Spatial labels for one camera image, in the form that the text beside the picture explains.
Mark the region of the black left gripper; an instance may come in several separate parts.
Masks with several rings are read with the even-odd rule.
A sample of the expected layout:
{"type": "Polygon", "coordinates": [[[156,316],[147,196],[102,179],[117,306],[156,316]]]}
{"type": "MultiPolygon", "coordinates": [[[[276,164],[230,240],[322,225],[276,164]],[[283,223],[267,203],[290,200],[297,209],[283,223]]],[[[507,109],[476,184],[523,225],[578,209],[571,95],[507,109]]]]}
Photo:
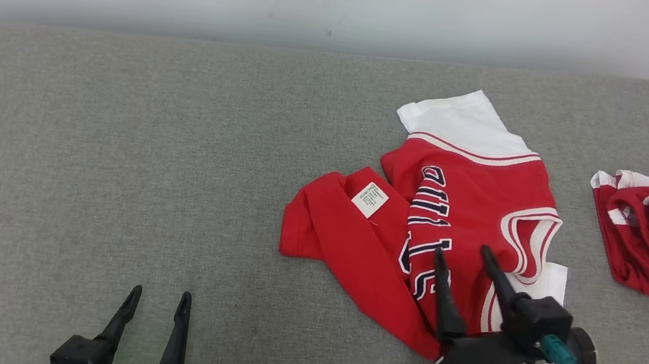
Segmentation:
{"type": "MultiPolygon", "coordinates": [[[[141,284],[132,288],[96,339],[89,340],[80,335],[70,337],[50,355],[49,364],[113,364],[122,333],[136,314],[142,292],[141,284]]],[[[174,312],[174,329],[170,333],[165,351],[158,364],[185,364],[189,342],[191,299],[191,292],[183,292],[174,312]]]]}

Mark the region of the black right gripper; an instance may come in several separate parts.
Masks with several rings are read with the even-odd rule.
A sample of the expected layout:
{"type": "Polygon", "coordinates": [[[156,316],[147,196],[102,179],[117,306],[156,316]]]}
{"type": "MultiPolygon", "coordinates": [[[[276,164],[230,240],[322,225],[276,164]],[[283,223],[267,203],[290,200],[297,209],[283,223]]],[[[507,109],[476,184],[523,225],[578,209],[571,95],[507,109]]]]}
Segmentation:
{"type": "MultiPolygon", "coordinates": [[[[519,293],[500,269],[490,246],[482,246],[480,253],[485,272],[494,283],[501,318],[510,320],[519,293]]],[[[441,358],[435,364],[532,364],[535,346],[522,346],[507,333],[465,337],[467,325],[453,299],[451,275],[443,250],[437,247],[434,255],[436,333],[441,343],[441,358]]]]}

